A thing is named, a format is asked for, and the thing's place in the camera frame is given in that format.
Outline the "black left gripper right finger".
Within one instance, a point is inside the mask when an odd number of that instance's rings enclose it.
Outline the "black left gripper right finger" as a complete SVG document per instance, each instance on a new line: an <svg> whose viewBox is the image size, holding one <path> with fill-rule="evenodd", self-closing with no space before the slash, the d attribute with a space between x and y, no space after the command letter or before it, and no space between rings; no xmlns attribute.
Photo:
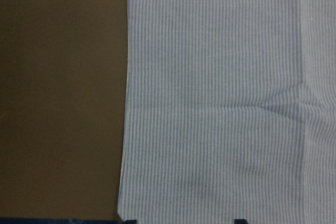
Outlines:
<svg viewBox="0 0 336 224"><path fill-rule="evenodd" d="M245 219L235 219L234 224L245 224Z"/></svg>

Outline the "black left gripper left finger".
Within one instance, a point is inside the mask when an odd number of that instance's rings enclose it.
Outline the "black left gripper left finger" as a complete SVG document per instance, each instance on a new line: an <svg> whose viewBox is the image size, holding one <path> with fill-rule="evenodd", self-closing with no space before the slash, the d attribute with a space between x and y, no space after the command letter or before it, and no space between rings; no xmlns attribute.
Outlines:
<svg viewBox="0 0 336 224"><path fill-rule="evenodd" d="M126 220L124 224L137 224L137 220Z"/></svg>

